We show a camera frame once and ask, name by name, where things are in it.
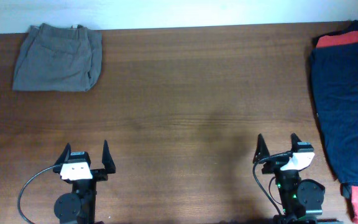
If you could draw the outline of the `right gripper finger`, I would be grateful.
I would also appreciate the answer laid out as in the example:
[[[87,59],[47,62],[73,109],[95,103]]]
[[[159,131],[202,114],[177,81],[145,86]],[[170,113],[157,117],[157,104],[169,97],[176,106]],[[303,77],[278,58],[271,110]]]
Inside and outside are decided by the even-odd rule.
[[[269,150],[267,148],[267,145],[265,143],[264,137],[262,134],[259,134],[257,136],[257,147],[255,150],[254,158],[252,163],[258,163],[261,160],[270,157]]]
[[[300,138],[295,133],[292,133],[290,137],[291,137],[291,151],[298,152],[299,149],[301,148],[301,146],[299,145],[299,142],[301,142]]]

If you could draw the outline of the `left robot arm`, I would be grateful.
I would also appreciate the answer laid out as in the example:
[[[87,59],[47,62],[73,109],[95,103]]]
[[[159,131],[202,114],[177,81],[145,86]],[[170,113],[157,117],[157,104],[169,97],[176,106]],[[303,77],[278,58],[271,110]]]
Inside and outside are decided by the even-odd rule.
[[[59,196],[54,205],[55,216],[63,224],[96,223],[96,185],[116,172],[108,142],[103,144],[102,169],[91,169],[87,152],[72,152],[67,144],[55,162],[53,172],[71,185],[71,192]]]

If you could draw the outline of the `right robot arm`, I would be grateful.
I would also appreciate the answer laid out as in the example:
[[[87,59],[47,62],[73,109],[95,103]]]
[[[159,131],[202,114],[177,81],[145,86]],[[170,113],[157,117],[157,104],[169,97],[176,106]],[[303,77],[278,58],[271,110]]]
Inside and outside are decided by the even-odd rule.
[[[317,223],[317,216],[323,213],[325,187],[313,179],[302,179],[300,171],[310,166],[315,156],[313,146],[291,134],[291,149],[271,155],[264,137],[259,134],[253,158],[254,179],[278,214],[274,223]],[[273,174],[273,180],[280,196],[280,204],[265,190],[256,175],[256,167],[262,165],[262,173]]]

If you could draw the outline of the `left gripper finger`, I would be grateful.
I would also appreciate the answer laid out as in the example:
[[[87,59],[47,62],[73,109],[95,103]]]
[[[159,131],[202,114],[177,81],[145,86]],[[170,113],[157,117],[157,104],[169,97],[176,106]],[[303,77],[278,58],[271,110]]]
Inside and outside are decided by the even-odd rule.
[[[109,146],[108,146],[107,140],[104,140],[102,164],[106,170],[116,170],[116,166],[114,164],[114,161],[111,157],[111,153],[109,151]]]
[[[56,160],[55,165],[64,164],[68,160],[70,154],[71,154],[71,146],[69,143],[67,143],[63,152],[60,154],[59,158]]]

